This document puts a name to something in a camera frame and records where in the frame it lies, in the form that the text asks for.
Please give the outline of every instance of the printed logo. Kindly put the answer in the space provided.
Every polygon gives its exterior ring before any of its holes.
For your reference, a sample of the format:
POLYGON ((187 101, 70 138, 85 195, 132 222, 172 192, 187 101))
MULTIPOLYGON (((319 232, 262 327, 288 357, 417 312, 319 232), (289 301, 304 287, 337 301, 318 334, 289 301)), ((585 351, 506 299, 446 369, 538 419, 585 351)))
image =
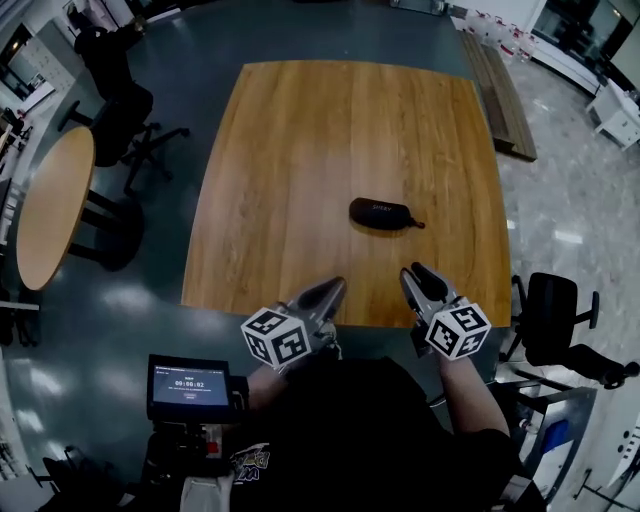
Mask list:
POLYGON ((455 309, 451 311, 451 316, 460 324, 460 327, 462 327, 465 332, 473 331, 474 329, 487 325, 487 322, 482 319, 472 306, 455 309))
POLYGON ((268 446, 269 443, 254 444, 231 456, 235 470, 234 485, 260 480, 260 473, 269 467, 271 452, 265 449, 268 446))
POLYGON ((273 338, 272 344, 279 365, 291 361, 300 354, 307 352, 304 335, 300 327, 296 327, 293 331, 273 338))
POLYGON ((449 329, 440 320, 436 320, 427 341, 440 347, 445 354, 450 356, 459 338, 458 334, 449 329))
POLYGON ((249 345, 251 353, 261 361, 271 364, 271 357, 269 356, 269 351, 267 350, 267 346, 264 341, 252 334, 249 334, 248 332, 245 332, 244 335, 247 337, 247 344, 249 345))

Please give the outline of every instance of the white device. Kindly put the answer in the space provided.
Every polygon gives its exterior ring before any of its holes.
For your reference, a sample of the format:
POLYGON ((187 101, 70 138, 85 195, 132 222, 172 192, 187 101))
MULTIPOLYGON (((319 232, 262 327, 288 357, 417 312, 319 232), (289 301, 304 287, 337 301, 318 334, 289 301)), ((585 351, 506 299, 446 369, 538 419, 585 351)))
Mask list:
POLYGON ((453 361, 480 350, 490 330, 491 324, 480 306, 454 306, 433 315, 425 341, 453 361))
POLYGON ((293 316, 262 308, 241 328, 253 357, 276 370, 311 353, 304 322, 293 316))

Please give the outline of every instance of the tiled floor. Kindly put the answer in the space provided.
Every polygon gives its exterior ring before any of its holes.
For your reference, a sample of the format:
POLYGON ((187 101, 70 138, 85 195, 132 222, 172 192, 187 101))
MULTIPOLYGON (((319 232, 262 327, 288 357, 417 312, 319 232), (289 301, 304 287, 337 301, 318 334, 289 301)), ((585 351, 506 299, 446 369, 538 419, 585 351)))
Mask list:
MULTIPOLYGON (((597 123, 585 113, 591 99, 547 69, 514 63, 510 72, 539 154, 533 164, 498 158, 512 271, 525 278, 525 285, 536 271, 576 281, 580 312, 590 309, 591 293, 599 291, 598 326, 589 330, 578 325, 574 343, 624 363, 640 359, 640 147, 623 153, 609 138, 594 134, 597 123)), ((513 309, 519 312, 513 297, 513 309)), ((573 386, 596 385, 562 367, 547 367, 544 373, 573 386)), ((594 470, 590 482, 596 487, 608 483, 620 457, 622 434, 640 412, 638 391, 640 379, 629 380, 618 391, 600 388, 587 435, 554 510, 604 508, 602 500, 588 493, 578 501, 570 494, 587 468, 594 470)))
MULTIPOLYGON (((242 62, 353 58, 467 76, 464 65, 451 67, 450 62, 461 58, 451 33, 440 25, 424 29, 435 19, 429 16, 365 9, 359 2, 348 8, 342 3, 313 5, 304 15, 291 2, 245 4, 251 9, 218 2, 162 21, 130 53, 133 75, 153 91, 153 120, 165 129, 188 126, 192 137, 165 148, 164 160, 176 175, 173 182, 165 183, 149 170, 135 183, 147 221, 136 259, 109 274, 93 262, 67 258, 39 297, 41 346, 27 350, 14 344, 4 351, 16 414, 38 418, 20 424, 36 468, 42 456, 57 455, 72 443, 112 461, 124 479, 138 478, 151 428, 144 404, 149 353, 226 359, 234 373, 255 366, 240 337, 240 317, 177 306, 202 177, 242 62), (290 26, 296 28, 285 37, 290 26), (323 44, 317 44, 319 38, 323 44), (426 47, 433 51, 423 51, 426 47)), ((576 280, 581 309, 587 309, 591 291, 599 290, 598 328, 580 326, 576 339, 620 360, 638 357, 634 313, 640 301, 635 275, 640 150, 622 153, 614 142, 592 135, 595 124, 584 113, 589 98, 564 80, 534 64, 516 64, 511 72, 539 152, 534 164, 499 158, 513 271, 525 278, 539 270, 576 280)), ((52 124, 74 99, 81 100, 80 111, 88 115, 101 103, 89 77, 83 76, 52 124)), ((57 136, 53 130, 44 134, 32 170, 57 136)), ((93 188, 118 197, 125 172, 97 169, 93 188)), ((11 254, 3 277, 16 282, 11 254)), ((339 336, 347 355, 390 354, 423 387, 437 392, 437 378, 428 363, 413 357, 406 331, 341 329, 339 336)), ((495 333, 492 345, 500 339, 501 333, 495 333)), ((483 364, 491 366, 490 361, 483 364)), ((583 384, 568 372, 545 371, 556 380, 583 384)), ((588 496, 573 502, 569 495, 586 467, 599 471, 594 473, 597 484, 613 470, 617 436, 638 412, 637 405, 629 412, 634 385, 600 392, 587 439, 557 497, 557 510, 602 508, 588 496)))

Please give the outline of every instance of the round wooden table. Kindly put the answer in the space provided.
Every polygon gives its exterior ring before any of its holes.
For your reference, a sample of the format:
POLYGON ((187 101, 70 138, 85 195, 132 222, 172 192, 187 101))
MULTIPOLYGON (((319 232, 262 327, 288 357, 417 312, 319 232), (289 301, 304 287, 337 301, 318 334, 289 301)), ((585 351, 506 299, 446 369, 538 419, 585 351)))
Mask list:
POLYGON ((91 131, 82 126, 64 134, 49 150, 31 181, 18 223, 18 269, 24 284, 40 290, 68 253, 101 263, 108 270, 135 256, 144 220, 137 202, 113 202, 89 189, 95 162, 91 131), (86 207, 87 201, 110 215, 86 207), (96 247, 73 243, 80 221, 98 228, 96 247))

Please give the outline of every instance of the wooden table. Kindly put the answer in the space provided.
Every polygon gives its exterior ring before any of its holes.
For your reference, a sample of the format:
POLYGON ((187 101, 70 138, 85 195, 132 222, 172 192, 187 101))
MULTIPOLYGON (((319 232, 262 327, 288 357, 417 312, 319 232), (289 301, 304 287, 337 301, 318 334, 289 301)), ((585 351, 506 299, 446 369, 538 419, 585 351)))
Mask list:
POLYGON ((472 82, 364 62, 248 64, 200 192, 182 303, 250 314, 342 275, 337 323, 409 327, 398 277, 418 260, 507 326, 508 247, 472 82), (427 227, 355 225, 359 196, 406 204, 427 227))
POLYGON ((64 256, 98 261, 109 270, 126 265, 142 237, 140 207, 132 200, 115 203, 89 190, 95 145, 86 127, 63 135, 49 150, 31 180, 18 223, 18 269, 24 284, 40 290, 53 278, 64 256), (86 201, 106 210, 102 215, 86 201), (80 221, 99 228, 97 248, 72 243, 80 221))

